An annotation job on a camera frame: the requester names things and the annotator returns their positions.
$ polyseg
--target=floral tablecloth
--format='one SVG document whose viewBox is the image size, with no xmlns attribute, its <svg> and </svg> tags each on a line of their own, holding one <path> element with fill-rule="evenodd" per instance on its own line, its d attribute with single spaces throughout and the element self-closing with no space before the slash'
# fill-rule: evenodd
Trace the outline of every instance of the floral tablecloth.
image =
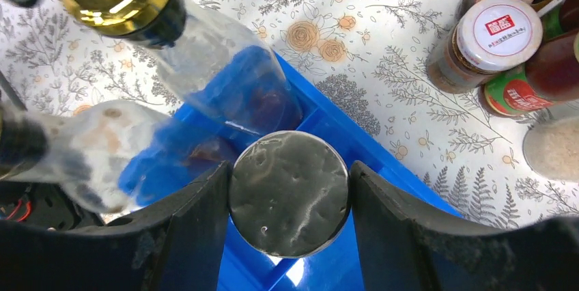
<svg viewBox="0 0 579 291">
<path fill-rule="evenodd" d="M 522 155 L 529 124 L 551 111 L 490 117 L 476 93 L 453 96 L 427 80 L 427 54 L 459 0 L 193 1 L 254 30 L 467 219 L 515 228 L 579 214 L 579 186 L 540 178 Z M 0 69 L 31 109 L 74 115 L 114 98 L 180 105 L 145 51 L 78 25 L 59 0 L 33 10 L 2 1 L 0 20 Z"/>
</svg>

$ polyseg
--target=metal disc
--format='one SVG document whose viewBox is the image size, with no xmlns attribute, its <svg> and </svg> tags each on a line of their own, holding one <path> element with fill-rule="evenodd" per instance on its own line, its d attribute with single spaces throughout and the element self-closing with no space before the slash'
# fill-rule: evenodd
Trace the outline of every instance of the metal disc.
<svg viewBox="0 0 579 291">
<path fill-rule="evenodd" d="M 350 213 L 348 168 L 322 139 L 275 132 L 238 158 L 229 187 L 231 218 L 257 250 L 300 258 L 327 247 Z"/>
</svg>

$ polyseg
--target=white cap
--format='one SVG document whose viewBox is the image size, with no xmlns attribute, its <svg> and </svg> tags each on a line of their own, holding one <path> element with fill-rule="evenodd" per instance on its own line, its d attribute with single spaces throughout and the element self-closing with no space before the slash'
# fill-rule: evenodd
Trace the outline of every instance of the white cap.
<svg viewBox="0 0 579 291">
<path fill-rule="evenodd" d="M 541 19 L 521 0 L 482 0 L 460 19 L 456 30 L 462 55 L 487 71 L 504 71 L 525 62 L 543 38 Z"/>
</svg>

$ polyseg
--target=red wire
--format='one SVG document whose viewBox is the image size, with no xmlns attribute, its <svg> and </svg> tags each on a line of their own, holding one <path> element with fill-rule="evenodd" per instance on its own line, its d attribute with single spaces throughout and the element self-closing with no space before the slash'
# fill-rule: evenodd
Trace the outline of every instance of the red wire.
<svg viewBox="0 0 579 291">
<path fill-rule="evenodd" d="M 14 211 L 12 211 L 12 214 L 10 214 L 8 217 L 6 217 L 5 219 L 8 221 L 12 218 L 12 216 L 14 216 L 14 214 L 16 214 L 16 212 L 18 211 L 18 209 L 20 209 L 20 207 L 22 206 L 22 200 L 20 199 L 18 201 L 18 204 L 16 205 L 16 208 L 14 209 Z"/>
<path fill-rule="evenodd" d="M 26 218 L 28 218 L 28 216 L 30 216 L 30 213 L 32 212 L 32 204 L 30 203 L 30 201 L 28 201 L 26 203 L 26 213 L 24 214 L 24 216 L 20 217 L 19 219 L 17 219 L 16 221 L 23 221 Z"/>
</svg>

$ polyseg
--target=blue plastic crate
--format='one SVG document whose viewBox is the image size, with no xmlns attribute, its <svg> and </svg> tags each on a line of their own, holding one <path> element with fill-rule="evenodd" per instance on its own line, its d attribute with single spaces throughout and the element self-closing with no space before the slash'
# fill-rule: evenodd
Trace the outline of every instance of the blue plastic crate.
<svg viewBox="0 0 579 291">
<path fill-rule="evenodd" d="M 278 60 L 304 111 L 305 118 L 298 130 L 316 135 L 331 144 L 348 168 L 354 161 L 360 160 L 395 186 L 435 207 L 460 215 L 285 60 L 279 56 Z M 257 139 L 211 122 L 188 105 L 179 108 L 175 117 L 216 130 L 240 152 Z M 299 260 L 270 258 L 254 250 L 229 220 L 218 290 L 364 290 L 352 217 L 334 243 L 315 255 Z"/>
</svg>

